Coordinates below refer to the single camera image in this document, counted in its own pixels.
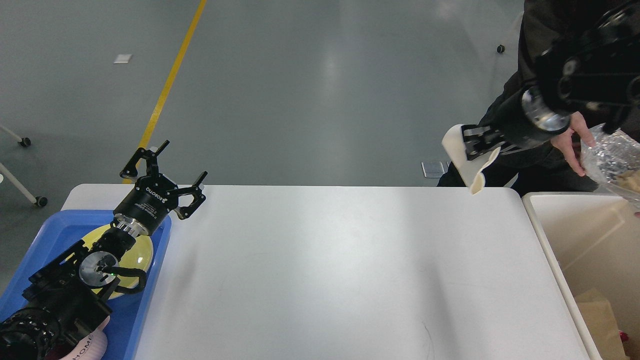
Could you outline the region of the person's bare hand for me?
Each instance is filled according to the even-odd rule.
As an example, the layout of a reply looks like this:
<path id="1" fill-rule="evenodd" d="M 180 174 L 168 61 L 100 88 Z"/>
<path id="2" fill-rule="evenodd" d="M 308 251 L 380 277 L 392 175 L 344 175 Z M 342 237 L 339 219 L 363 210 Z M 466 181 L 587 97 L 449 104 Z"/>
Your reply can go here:
<path id="1" fill-rule="evenodd" d="M 568 128 L 561 134 L 554 136 L 551 145 L 560 151 L 570 169 L 580 177 L 586 176 L 586 170 L 580 160 L 582 143 L 587 146 L 595 145 L 595 138 L 586 124 L 585 117 L 577 111 L 571 114 Z"/>

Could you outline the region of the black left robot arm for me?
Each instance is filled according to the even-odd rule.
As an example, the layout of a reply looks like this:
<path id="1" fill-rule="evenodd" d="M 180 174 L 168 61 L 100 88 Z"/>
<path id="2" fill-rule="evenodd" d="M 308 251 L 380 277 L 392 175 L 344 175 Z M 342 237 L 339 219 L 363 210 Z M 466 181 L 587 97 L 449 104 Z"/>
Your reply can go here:
<path id="1" fill-rule="evenodd" d="M 61 344 L 77 346 L 113 313 L 112 294 L 146 289 L 147 272 L 122 266 L 124 255 L 139 237 L 158 230 L 169 213 L 188 219 L 206 200 L 206 171 L 186 187 L 160 172 L 158 156 L 168 145 L 135 151 L 119 174 L 134 180 L 134 187 L 96 241 L 89 246 L 76 241 L 29 277 L 22 292 L 26 305 L 1 323 L 3 360 L 43 360 Z"/>

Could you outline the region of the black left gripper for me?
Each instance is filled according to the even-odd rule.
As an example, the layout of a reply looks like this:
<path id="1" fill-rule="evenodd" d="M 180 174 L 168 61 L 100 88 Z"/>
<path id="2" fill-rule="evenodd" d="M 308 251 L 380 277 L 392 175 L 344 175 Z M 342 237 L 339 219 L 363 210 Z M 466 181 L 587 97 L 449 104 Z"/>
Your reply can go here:
<path id="1" fill-rule="evenodd" d="M 170 141 L 165 140 L 158 148 L 139 147 L 120 171 L 119 176 L 130 180 L 134 187 L 113 211 L 117 221 L 134 220 L 142 227 L 142 234 L 151 236 L 174 209 L 179 219 L 189 219 L 205 202 L 202 182 L 208 175 L 203 171 L 194 183 L 178 187 L 169 178 L 160 173 L 158 157 Z M 144 160 L 146 173 L 138 175 L 138 163 Z M 189 205 L 178 205 L 178 198 L 192 196 Z"/>

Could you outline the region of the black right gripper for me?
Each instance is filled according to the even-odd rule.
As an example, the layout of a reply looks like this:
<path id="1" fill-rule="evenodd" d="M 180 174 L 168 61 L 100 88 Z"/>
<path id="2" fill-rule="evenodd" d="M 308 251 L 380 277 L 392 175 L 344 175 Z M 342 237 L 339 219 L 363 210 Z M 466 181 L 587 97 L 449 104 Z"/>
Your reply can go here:
<path id="1" fill-rule="evenodd" d="M 530 150 L 566 132 L 569 125 L 569 112 L 551 109 L 539 86 L 524 86 L 499 105 L 497 129 L 461 126 L 465 160 L 474 161 L 495 150 L 505 155 Z"/>

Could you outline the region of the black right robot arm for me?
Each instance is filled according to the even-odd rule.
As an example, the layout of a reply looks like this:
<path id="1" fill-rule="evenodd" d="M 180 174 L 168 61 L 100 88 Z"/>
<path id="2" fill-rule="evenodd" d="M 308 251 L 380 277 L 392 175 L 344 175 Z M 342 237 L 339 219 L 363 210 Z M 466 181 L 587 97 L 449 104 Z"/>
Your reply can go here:
<path id="1" fill-rule="evenodd" d="M 639 106 L 639 2 L 526 0 L 505 91 L 482 123 L 461 127 L 467 160 L 541 146 L 588 105 L 612 112 L 605 130 L 614 132 Z"/>

